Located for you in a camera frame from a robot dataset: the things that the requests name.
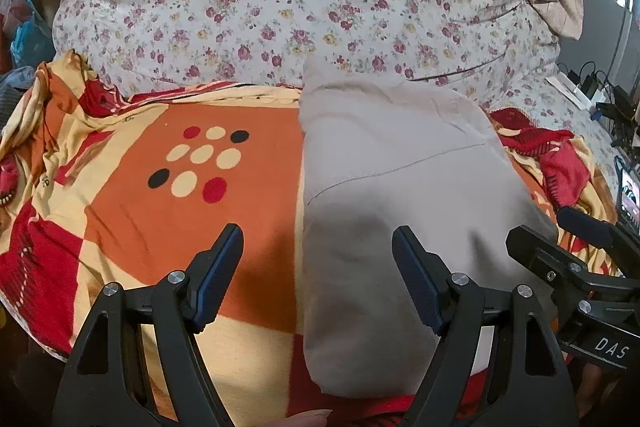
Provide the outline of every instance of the phone screen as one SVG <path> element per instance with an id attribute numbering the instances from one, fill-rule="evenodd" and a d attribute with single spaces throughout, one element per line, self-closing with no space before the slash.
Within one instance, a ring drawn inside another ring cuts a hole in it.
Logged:
<path id="1" fill-rule="evenodd" d="M 622 171 L 620 190 L 622 211 L 636 224 L 636 229 L 640 230 L 640 187 L 626 171 Z"/>

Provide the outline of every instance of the gray fabric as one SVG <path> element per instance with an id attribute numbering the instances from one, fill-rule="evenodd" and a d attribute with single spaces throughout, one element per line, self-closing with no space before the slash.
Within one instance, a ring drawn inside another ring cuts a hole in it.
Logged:
<path id="1" fill-rule="evenodd" d="M 421 82 L 305 66 L 303 287 L 305 359 L 325 393 L 414 393 L 438 339 L 423 326 L 393 261 L 391 235 L 410 225 L 450 270 L 481 285 L 549 291 L 504 245 L 526 224 L 554 224 L 532 203 L 482 110 Z M 474 370 L 484 369 L 490 332 Z"/>
<path id="2" fill-rule="evenodd" d="M 31 66 L 0 75 L 0 129 L 9 121 L 22 95 L 33 86 L 36 72 Z"/>

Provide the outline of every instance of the red dot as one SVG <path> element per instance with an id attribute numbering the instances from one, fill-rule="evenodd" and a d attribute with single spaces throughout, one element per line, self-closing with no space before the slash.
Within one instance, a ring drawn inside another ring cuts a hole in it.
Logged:
<path id="1" fill-rule="evenodd" d="M 224 178 L 212 178 L 202 188 L 202 199 L 207 203 L 218 203 L 226 193 Z"/>
<path id="2" fill-rule="evenodd" d="M 191 127 L 187 127 L 187 129 L 184 130 L 182 136 L 184 136 L 184 138 L 188 140 L 191 138 L 195 138 L 198 134 L 200 134 L 200 128 L 192 125 Z"/>

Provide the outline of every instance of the yellow dot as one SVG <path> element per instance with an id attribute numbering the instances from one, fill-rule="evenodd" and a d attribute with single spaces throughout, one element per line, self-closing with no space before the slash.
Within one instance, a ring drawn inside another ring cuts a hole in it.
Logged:
<path id="1" fill-rule="evenodd" d="M 221 169 L 232 169 L 238 165 L 240 156 L 238 149 L 225 149 L 216 158 L 216 165 Z"/>
<path id="2" fill-rule="evenodd" d="M 210 140 L 219 140 L 223 136 L 225 136 L 226 131 L 222 127 L 209 127 L 207 129 L 207 138 Z"/>
<path id="3" fill-rule="evenodd" d="M 180 145 L 176 145 L 169 151 L 169 154 L 166 156 L 166 160 L 168 162 L 175 162 L 176 160 L 182 158 L 188 152 L 189 146 L 186 143 L 181 143 Z"/>
<path id="4" fill-rule="evenodd" d="M 213 156 L 213 146 L 207 143 L 191 153 L 191 162 L 195 164 L 204 163 L 211 158 L 211 156 Z"/>
<path id="5" fill-rule="evenodd" d="M 176 198 L 183 198 L 193 192 L 193 189 L 198 183 L 198 177 L 193 171 L 181 172 L 175 177 L 174 182 L 171 184 L 171 193 Z"/>

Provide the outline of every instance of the metal screw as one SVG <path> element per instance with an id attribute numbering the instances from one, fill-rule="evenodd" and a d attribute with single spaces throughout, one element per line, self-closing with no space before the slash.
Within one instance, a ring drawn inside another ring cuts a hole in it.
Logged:
<path id="1" fill-rule="evenodd" d="M 118 291 L 118 283 L 116 282 L 110 282 L 109 284 L 105 285 L 104 288 L 102 288 L 102 293 L 104 293 L 107 296 L 111 296 L 117 291 Z"/>
<path id="2" fill-rule="evenodd" d="M 178 282 L 184 281 L 184 272 L 181 270 L 172 271 L 168 276 L 169 282 L 171 284 L 177 284 Z"/>
<path id="3" fill-rule="evenodd" d="M 522 295 L 524 298 L 529 298 L 533 295 L 533 290 L 529 288 L 526 284 L 521 284 L 518 286 L 518 293 Z"/>
<path id="4" fill-rule="evenodd" d="M 457 284 L 458 286 L 464 286 L 469 282 L 469 277 L 460 272 L 455 272 L 451 274 L 451 280 Z"/>
<path id="5" fill-rule="evenodd" d="M 578 308 L 582 313 L 591 313 L 591 305 L 587 301 L 578 302 Z"/>

